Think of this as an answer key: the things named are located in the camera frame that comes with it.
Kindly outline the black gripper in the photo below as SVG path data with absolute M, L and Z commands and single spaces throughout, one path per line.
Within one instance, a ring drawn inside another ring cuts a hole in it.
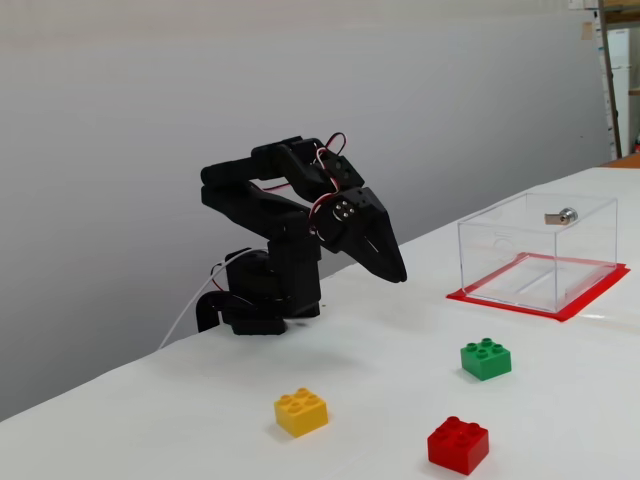
M 320 207 L 318 233 L 327 250 L 344 252 L 373 275 L 391 283 L 407 280 L 389 215 L 370 188 L 348 189 Z

